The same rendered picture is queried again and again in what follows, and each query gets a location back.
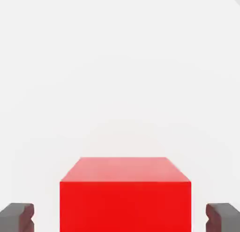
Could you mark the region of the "small red cube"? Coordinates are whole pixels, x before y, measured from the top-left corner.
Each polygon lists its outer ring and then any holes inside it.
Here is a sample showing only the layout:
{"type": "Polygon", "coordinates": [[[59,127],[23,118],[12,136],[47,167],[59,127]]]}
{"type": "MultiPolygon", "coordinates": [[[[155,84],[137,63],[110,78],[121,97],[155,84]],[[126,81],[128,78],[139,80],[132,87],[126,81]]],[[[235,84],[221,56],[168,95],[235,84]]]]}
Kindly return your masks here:
{"type": "Polygon", "coordinates": [[[60,232],[191,232],[191,181],[165,157],[83,157],[60,182],[60,232]]]}

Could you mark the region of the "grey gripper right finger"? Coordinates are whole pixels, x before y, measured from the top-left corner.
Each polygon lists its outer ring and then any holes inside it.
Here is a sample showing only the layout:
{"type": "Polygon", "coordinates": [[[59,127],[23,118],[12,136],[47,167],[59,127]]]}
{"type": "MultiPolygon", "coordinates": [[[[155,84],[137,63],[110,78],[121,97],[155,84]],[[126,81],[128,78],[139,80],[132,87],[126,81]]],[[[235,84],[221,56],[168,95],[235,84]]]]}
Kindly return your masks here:
{"type": "Polygon", "coordinates": [[[206,215],[206,232],[240,232],[240,212],[230,203],[208,203],[206,215]]]}

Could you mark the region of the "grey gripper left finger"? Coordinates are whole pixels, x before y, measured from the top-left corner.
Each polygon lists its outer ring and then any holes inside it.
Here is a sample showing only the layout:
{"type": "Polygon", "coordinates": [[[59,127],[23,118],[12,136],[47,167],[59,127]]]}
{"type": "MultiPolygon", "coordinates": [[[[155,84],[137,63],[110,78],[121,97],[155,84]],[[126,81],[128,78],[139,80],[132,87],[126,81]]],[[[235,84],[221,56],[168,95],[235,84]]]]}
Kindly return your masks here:
{"type": "Polygon", "coordinates": [[[34,232],[34,205],[10,203],[0,212],[0,232],[34,232]]]}

